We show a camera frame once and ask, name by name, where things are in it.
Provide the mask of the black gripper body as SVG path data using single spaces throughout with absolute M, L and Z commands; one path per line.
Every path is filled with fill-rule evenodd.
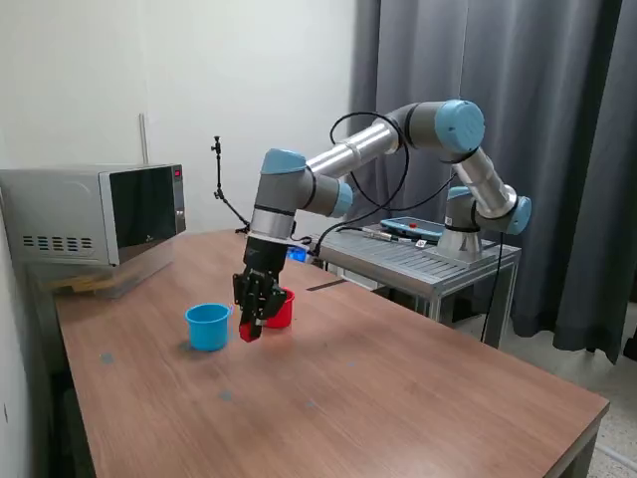
M 263 276 L 279 283 L 287 258 L 286 243 L 271 242 L 259 238 L 249 238 L 244 253 L 245 270 L 243 279 L 248 282 L 253 276 Z

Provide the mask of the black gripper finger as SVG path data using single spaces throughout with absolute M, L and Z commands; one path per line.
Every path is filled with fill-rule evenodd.
M 240 325 L 251 324 L 254 320 L 254 278 L 250 272 L 233 275 L 234 303 L 241 311 Z
M 259 285 L 254 287 L 253 319 L 251 320 L 251 339 L 261 336 L 262 328 L 283 306 L 286 292 L 278 285 Z

